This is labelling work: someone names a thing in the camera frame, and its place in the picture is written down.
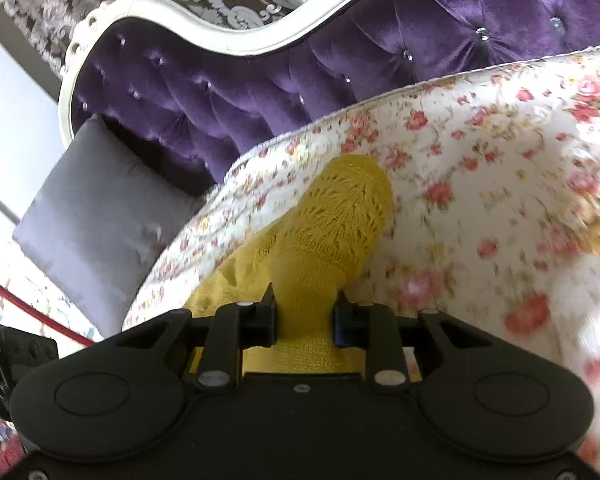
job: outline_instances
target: yellow knit sock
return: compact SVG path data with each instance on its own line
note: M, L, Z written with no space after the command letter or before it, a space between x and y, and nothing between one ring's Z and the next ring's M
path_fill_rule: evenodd
M337 294L359 275L391 211L391 185L375 162L336 158L298 205L235 251L187 301L195 316L222 304L257 301L273 283L278 342L245 352L245 371L360 371L360 352L331 341Z

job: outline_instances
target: wall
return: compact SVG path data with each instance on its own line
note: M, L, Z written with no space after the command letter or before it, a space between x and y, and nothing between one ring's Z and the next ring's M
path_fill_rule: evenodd
M14 59L57 102L60 94L60 79L51 71L46 61L38 54L38 51L29 44L27 38L16 26L13 18L4 12L1 3L0 43L7 47Z
M0 200L17 216L62 155L57 108L0 45Z

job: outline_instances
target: black device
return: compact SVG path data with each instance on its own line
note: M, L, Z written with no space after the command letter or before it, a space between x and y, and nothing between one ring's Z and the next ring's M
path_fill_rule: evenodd
M9 402L16 384L33 369L58 360L55 340L0 324L0 418L11 420Z
M592 397L564 368L437 310L341 295L334 343L365 349L364 377L243 376L275 312L271 287L214 317L174 310L26 375L11 416L34 451L5 478L600 480L573 452Z

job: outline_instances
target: purple tufted sofa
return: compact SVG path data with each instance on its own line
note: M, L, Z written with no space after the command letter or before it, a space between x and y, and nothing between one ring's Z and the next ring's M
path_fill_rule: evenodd
M355 102L599 44L600 0L358 0L301 41L250 58L125 18L80 69L72 128L103 114L148 165L199 194L241 153Z

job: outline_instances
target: round pad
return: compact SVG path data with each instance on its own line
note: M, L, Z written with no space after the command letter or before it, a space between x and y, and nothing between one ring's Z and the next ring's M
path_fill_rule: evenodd
M444 437L489 460L528 462L573 446L593 402L564 368L514 349L454 352L422 383L420 407Z
M485 410L499 415L531 415L549 402L549 390L533 377L493 374L477 382L475 400Z
M184 405L178 378L146 351L103 348L37 368L18 384L11 416L43 452L88 462L157 440Z

